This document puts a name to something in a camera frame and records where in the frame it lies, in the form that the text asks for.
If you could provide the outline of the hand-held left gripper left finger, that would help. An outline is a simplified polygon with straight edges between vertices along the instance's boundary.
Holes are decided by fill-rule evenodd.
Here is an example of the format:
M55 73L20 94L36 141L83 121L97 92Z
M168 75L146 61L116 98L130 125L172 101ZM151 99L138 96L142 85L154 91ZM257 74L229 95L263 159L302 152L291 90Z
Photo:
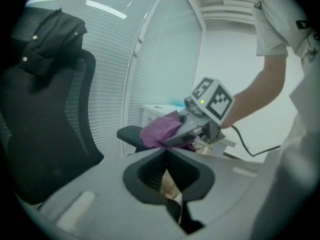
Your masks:
M180 227L165 205L146 204L125 187L125 169L143 151L101 163L56 191L39 212L81 240L177 240Z

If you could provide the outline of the white window blinds panel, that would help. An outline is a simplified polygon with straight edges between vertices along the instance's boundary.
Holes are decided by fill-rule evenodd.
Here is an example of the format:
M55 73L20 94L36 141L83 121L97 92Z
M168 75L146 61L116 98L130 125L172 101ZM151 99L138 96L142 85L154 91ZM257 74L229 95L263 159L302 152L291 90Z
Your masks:
M88 118L104 160L122 155L116 132L122 125L125 84L138 36L156 0L28 0L27 6L61 9L85 22L83 49L96 60Z
M169 105L191 92L203 27L189 0L156 0L128 71L123 126L141 126L144 105Z

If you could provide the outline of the black jacket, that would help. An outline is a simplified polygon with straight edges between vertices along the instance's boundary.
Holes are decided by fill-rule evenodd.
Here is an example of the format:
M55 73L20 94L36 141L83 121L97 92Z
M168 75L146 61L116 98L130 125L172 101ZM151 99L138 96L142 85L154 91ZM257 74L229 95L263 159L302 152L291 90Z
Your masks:
M61 64L74 64L82 51L86 23L62 9L27 7L12 32L22 41L18 67L29 74L50 78Z

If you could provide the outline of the black mesh office chair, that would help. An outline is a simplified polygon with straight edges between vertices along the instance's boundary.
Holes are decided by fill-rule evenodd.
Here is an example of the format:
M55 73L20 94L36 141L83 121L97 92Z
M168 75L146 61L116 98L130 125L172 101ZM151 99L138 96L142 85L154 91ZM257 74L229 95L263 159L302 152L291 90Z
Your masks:
M51 77L27 73L19 68L23 42L12 37L15 26L0 69L0 152L14 192L38 205L104 159L89 123L96 59L82 43L75 63Z

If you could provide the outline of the person's right forearm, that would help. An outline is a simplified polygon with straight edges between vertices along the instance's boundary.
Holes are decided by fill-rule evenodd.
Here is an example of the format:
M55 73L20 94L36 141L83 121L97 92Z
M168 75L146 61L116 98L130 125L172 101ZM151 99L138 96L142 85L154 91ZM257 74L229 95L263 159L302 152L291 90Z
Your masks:
M274 101L283 90L286 65L285 55L265 56L261 72L245 90L234 96L234 104L221 127L227 129Z

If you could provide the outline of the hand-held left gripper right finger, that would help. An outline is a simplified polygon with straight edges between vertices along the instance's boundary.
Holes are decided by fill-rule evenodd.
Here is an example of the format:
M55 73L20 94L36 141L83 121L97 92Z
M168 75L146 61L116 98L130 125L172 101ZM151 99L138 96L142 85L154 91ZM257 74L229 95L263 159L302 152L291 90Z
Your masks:
M179 236L167 240L249 240L254 217L237 211L261 165L170 148L167 169L182 194Z

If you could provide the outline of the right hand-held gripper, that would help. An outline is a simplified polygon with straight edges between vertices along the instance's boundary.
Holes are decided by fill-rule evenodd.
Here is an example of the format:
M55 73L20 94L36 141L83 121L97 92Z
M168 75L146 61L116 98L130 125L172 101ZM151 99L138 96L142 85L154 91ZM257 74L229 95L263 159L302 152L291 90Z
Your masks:
M178 112L183 124L163 144L167 147L183 146L199 138L213 144L224 138L221 128L224 120L235 103L235 98L217 78L204 77L184 99L185 108Z

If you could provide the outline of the purple microfiber cloth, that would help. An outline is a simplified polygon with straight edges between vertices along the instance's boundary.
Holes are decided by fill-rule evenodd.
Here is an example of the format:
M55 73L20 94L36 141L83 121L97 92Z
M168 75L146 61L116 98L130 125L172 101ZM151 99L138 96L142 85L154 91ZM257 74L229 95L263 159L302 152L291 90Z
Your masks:
M150 122L141 130L139 137L148 148L182 148L194 152L197 149L193 146L193 140L179 145L164 145L167 139L176 134L182 124L179 113L175 110Z

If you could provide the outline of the person's white printed t-shirt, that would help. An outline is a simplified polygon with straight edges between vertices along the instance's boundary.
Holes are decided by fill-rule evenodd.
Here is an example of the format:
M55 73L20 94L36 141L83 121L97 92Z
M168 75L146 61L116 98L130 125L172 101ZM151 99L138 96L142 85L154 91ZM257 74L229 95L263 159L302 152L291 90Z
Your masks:
M301 59L303 71L320 66L320 36L295 0L255 0L252 8L257 56L288 56L287 48Z

